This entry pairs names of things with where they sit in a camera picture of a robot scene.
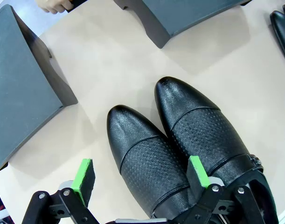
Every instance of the green tape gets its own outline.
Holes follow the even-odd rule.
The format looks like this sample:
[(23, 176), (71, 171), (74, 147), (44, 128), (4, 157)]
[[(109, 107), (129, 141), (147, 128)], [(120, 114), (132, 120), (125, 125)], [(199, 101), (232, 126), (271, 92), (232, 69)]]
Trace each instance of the green tape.
[(205, 171), (199, 156), (190, 156), (190, 161), (197, 173), (198, 179), (202, 187), (207, 188), (210, 185), (207, 172)]
[(85, 177), (85, 173), (86, 173), (87, 168), (90, 165), (90, 163), (91, 163), (91, 159), (83, 159), (82, 160), (81, 165), (80, 165), (78, 172), (76, 174), (75, 180), (73, 181), (72, 187), (71, 187), (74, 190), (74, 192), (80, 197), (80, 199), (84, 205), (85, 205), (85, 202), (83, 200), (83, 196), (82, 196), (80, 188), (81, 188), (83, 179)]

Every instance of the screw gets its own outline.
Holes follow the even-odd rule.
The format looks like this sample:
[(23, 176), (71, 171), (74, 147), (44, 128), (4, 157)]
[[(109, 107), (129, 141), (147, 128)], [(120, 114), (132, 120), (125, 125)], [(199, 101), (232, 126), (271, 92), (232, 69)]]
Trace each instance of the screw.
[(218, 192), (218, 191), (219, 191), (219, 188), (218, 188), (218, 186), (215, 185), (215, 186), (212, 187), (212, 190), (213, 190), (214, 192)]
[(245, 192), (244, 188), (239, 188), (237, 191), (239, 192), (239, 194), (243, 194)]
[(65, 195), (65, 196), (68, 196), (70, 194), (70, 191), (69, 190), (65, 190), (64, 192), (63, 192), (63, 195)]
[(40, 199), (42, 199), (42, 198), (44, 198), (45, 197), (45, 194), (44, 193), (41, 193), (40, 195), (39, 195), (39, 198)]

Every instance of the human hand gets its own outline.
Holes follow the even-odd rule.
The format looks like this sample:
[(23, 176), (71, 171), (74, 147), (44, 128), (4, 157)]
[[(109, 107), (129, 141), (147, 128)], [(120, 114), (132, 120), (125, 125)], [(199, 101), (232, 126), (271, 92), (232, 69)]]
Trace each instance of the human hand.
[(37, 5), (46, 13), (63, 13), (73, 8), (72, 0), (35, 0)]

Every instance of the white table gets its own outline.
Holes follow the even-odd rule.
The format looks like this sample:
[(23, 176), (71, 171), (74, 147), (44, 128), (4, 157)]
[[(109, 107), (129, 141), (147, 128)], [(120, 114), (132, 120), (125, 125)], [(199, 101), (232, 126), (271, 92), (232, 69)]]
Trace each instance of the white table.
[[(130, 106), (160, 130), (153, 89), (163, 76), (188, 82), (223, 111), (258, 156), (278, 213), (285, 208), (285, 58), (269, 14), (285, 0), (253, 0), (200, 23), (158, 49), (132, 11), (89, 0), (41, 38), (79, 100), (65, 108), (0, 171), (0, 197), (15, 223), (32, 194), (56, 192), (75, 177), (82, 158), (96, 172), (90, 211), (104, 224), (146, 218), (118, 173), (106, 132), (108, 111)], [(72, 223), (63, 220), (61, 223)]]

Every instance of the floor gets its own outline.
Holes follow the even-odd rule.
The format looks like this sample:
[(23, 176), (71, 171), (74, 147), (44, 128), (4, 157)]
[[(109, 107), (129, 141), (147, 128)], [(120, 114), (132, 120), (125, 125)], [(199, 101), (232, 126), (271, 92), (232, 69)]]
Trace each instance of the floor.
[(56, 15), (45, 13), (37, 6), (35, 0), (0, 0), (0, 8), (5, 4), (11, 5), (19, 17), (37, 36), (40, 36), (67, 14), (67, 12)]

